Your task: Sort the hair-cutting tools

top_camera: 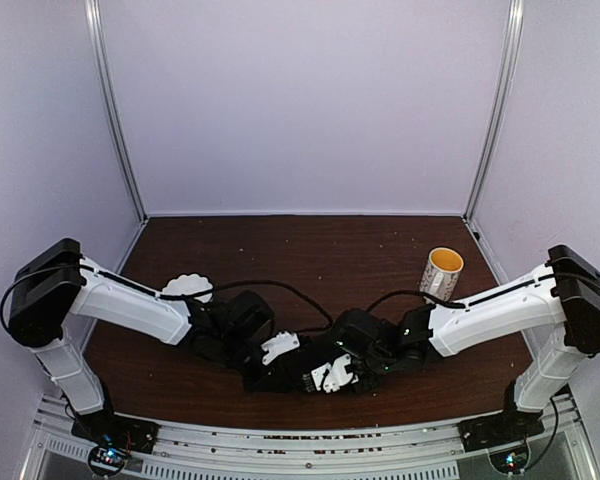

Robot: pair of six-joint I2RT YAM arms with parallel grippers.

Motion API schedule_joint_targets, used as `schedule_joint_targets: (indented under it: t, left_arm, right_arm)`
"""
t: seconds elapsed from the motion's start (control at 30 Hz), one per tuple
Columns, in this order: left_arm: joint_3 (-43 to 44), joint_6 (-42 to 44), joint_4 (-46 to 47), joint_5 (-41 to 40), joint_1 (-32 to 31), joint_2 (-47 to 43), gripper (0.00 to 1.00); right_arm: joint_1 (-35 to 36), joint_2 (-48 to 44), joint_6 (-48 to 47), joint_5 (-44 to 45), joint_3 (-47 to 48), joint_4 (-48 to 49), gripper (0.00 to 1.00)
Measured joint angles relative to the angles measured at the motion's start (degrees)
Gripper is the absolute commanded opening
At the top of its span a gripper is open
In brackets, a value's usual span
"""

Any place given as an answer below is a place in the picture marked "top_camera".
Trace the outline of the black zip tool case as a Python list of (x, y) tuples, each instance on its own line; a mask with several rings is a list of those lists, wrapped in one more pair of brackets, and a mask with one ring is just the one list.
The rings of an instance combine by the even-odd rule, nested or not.
[(286, 389), (319, 392), (326, 383), (326, 371), (344, 351), (334, 343), (317, 337), (301, 337), (300, 346), (278, 356), (271, 367), (286, 382)]

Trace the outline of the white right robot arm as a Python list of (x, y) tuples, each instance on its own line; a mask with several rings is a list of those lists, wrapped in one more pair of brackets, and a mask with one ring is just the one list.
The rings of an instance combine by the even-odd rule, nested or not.
[(535, 326), (553, 331), (532, 365), (506, 390), (492, 430), (515, 440), (538, 421), (551, 397), (584, 359), (600, 354), (600, 271), (574, 250), (557, 245), (546, 263), (503, 286), (457, 301), (430, 302), (399, 324), (369, 310), (344, 312), (328, 334), (336, 348), (304, 375), (310, 390), (332, 393), (367, 388), (376, 378), (421, 367), (429, 356), (451, 357), (477, 344)]

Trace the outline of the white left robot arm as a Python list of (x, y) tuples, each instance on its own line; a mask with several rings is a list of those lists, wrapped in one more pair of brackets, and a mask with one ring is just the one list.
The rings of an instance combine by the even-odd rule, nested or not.
[(108, 388), (69, 340), (64, 322), (85, 316), (183, 347), (240, 373), (248, 391), (286, 393), (299, 373), (293, 356), (300, 337), (280, 332), (260, 340), (275, 314), (259, 294), (245, 290), (222, 301), (207, 278), (182, 275), (155, 290), (84, 256), (64, 238), (17, 273), (0, 302), (0, 322), (27, 348), (67, 399), (73, 417), (103, 444), (124, 433)]

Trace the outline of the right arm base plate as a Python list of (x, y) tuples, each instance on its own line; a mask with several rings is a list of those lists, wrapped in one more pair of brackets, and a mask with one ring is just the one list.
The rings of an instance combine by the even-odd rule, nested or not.
[(464, 420), (458, 432), (465, 452), (487, 450), (491, 466), (508, 476), (522, 474), (530, 463), (530, 437), (542, 434), (540, 413), (505, 413)]

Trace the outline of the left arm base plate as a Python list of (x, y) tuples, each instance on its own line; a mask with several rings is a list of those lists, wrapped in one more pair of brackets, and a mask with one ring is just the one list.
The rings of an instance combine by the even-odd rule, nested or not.
[(87, 454), (87, 466), (96, 476), (109, 478), (121, 473), (135, 454), (151, 454), (158, 430), (152, 421), (98, 412), (76, 414), (71, 434), (95, 444)]

